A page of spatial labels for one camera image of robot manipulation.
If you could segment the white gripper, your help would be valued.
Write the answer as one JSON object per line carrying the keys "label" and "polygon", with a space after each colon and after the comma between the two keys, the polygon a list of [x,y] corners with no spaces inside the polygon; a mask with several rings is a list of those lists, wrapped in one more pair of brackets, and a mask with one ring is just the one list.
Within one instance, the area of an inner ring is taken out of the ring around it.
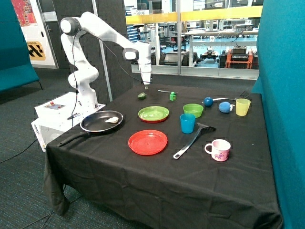
{"label": "white gripper", "polygon": [[151,72],[152,65],[151,63],[138,63],[138,69],[142,78],[142,82],[145,85],[145,90],[148,90],[148,86],[151,83]]}

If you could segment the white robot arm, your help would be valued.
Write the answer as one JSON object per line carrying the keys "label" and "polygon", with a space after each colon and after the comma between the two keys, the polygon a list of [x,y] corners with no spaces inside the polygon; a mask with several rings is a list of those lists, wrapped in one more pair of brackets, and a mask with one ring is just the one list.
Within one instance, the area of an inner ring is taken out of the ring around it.
{"label": "white robot arm", "polygon": [[78,91],[78,99],[83,110],[98,107],[96,92],[90,83],[99,76],[99,71],[86,59],[80,45],[80,37],[91,34],[103,42],[113,42],[123,47],[123,58],[136,61],[145,86],[151,83],[151,47],[144,41],[131,42],[98,16],[85,12],[80,17],[66,17],[60,22],[63,32],[61,42],[69,62],[77,68],[70,74],[69,84]]}

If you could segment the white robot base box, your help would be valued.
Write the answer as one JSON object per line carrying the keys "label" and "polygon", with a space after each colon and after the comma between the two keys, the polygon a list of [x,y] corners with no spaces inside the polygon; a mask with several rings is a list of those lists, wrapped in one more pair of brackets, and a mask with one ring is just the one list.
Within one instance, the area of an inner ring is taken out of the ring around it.
{"label": "white robot base box", "polygon": [[74,92],[68,92],[35,107],[38,118],[31,123],[31,126],[43,152],[49,142],[105,106],[98,104],[96,108],[90,110],[81,105],[79,97]]}

